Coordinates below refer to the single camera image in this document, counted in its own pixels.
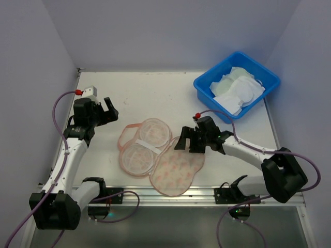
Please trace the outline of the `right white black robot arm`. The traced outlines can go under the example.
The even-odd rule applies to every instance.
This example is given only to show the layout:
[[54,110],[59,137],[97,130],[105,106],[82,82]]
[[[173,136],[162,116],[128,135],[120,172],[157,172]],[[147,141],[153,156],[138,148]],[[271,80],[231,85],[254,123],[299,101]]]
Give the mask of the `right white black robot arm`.
[[219,194],[229,202],[240,203],[258,195],[270,195],[286,203],[302,189],[308,178],[294,155],[286,148],[279,150],[254,147],[235,136],[232,131],[220,131],[210,116],[194,118],[196,127],[183,127],[176,150],[205,153],[206,147],[223,155],[236,157],[253,165],[261,176],[242,175]]

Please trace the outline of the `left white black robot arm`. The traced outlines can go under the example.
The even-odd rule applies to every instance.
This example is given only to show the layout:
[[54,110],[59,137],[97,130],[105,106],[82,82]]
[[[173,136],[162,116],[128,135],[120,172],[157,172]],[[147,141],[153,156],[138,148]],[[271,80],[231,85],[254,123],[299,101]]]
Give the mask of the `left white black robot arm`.
[[105,197],[106,183],[100,177],[87,177],[73,189],[80,162],[95,135],[95,128],[118,120],[118,111],[110,98],[104,99],[108,110],[91,98],[74,101],[73,124],[63,132],[63,143],[50,178],[41,192],[33,193],[29,205],[38,229],[75,230],[82,210],[94,199]]

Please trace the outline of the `floral peach laundry bag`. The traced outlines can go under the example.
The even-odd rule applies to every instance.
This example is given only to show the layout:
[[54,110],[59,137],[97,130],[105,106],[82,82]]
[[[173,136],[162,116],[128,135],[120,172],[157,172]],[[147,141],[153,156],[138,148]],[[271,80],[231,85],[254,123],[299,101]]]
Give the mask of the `floral peach laundry bag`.
[[190,153],[187,142],[183,150],[176,150],[178,141],[179,137],[173,137],[169,126],[160,119],[129,124],[117,141],[119,165],[132,176],[149,177],[158,193],[180,196],[203,167],[205,155]]

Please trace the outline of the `white pale green bra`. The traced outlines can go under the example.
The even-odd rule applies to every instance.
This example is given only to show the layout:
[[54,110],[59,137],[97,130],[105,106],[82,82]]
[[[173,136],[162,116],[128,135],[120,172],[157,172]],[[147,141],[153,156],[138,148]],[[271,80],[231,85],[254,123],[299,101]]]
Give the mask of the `white pale green bra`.
[[214,100],[232,115],[238,115],[265,92],[262,81],[241,67],[232,67],[229,74],[212,82],[209,88]]

